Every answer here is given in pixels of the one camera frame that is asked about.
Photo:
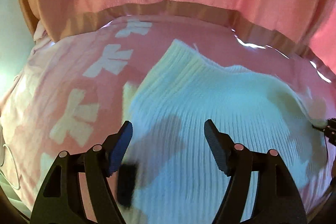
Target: white cord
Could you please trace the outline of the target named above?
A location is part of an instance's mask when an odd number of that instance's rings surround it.
[[[12,153],[11,149],[7,146],[7,144],[4,144],[2,147],[6,147],[6,148],[9,150],[9,152],[10,152],[10,155],[11,155],[12,160],[13,160],[13,162],[14,162],[14,167],[15,167],[15,172],[16,172],[16,178],[17,178],[17,184],[18,184],[18,186],[16,187],[16,186],[14,186],[13,184],[11,184],[11,183],[6,179],[4,173],[3,173],[3,171],[2,171],[1,169],[0,169],[0,172],[1,172],[1,174],[3,175],[3,177],[5,178],[5,180],[7,180],[7,182],[9,183],[9,185],[10,185],[11,187],[13,187],[15,190],[19,190],[19,189],[20,189],[19,174],[18,174],[18,172],[17,172],[16,163],[15,163],[15,160],[14,160],[14,157],[13,157],[13,153]]]

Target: folded garment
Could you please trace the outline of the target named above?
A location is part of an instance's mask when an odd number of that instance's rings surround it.
[[[251,151],[279,151],[298,188],[326,164],[323,135],[307,103],[276,77],[221,67],[174,40],[130,104],[134,134],[124,162],[138,163],[127,223],[211,223],[230,178],[219,171],[204,137],[212,119]],[[250,218],[253,172],[242,221]]]

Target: silver rivet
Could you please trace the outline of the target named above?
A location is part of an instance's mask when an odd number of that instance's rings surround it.
[[[274,157],[279,155],[278,151],[276,151],[275,149],[271,149],[269,153]]]
[[[62,151],[62,152],[60,152],[58,155],[59,155],[60,158],[64,158],[64,157],[67,156],[67,154],[68,154],[68,152],[66,152],[66,151]]]
[[[101,150],[101,145],[100,145],[100,144],[96,144],[96,145],[93,147],[93,150],[94,150],[95,152],[100,151],[100,150]]]
[[[242,145],[241,143],[236,143],[235,144],[235,150],[241,151],[243,149],[244,149],[244,145]]]

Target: white wall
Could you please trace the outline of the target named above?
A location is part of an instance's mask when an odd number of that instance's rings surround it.
[[[11,87],[33,46],[18,0],[0,0],[0,97]]]

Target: light blue garment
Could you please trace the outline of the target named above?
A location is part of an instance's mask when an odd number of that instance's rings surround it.
[[[252,151],[274,148],[300,188],[326,164],[323,135],[305,105],[279,79],[242,66],[228,68],[174,40],[148,73],[129,107],[133,139],[124,162],[138,162],[128,223],[211,223],[229,183],[204,136],[220,132]],[[257,173],[242,221],[251,216]]]

